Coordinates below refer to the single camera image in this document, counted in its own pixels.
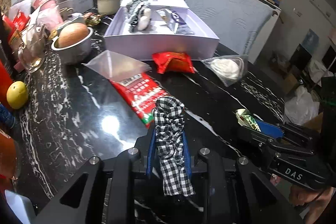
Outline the person's right hand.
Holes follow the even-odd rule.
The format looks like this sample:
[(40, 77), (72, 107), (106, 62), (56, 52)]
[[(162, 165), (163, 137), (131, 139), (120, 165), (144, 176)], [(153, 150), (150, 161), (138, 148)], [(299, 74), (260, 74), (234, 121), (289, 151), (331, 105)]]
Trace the person's right hand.
[(305, 223), (311, 224), (315, 223), (321, 216), (333, 195), (333, 187), (329, 187), (325, 190), (313, 191), (292, 185), (290, 188), (289, 202), (294, 206), (308, 205), (309, 211), (307, 212), (304, 221)]

